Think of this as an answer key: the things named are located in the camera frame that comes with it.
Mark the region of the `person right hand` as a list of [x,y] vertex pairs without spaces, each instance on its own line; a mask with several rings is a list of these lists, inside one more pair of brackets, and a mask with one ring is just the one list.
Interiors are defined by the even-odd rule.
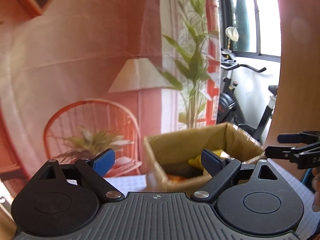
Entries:
[[312,188],[315,190],[312,209],[314,212],[319,212],[320,211],[320,169],[319,167],[313,168],[312,174],[314,176],[312,180]]

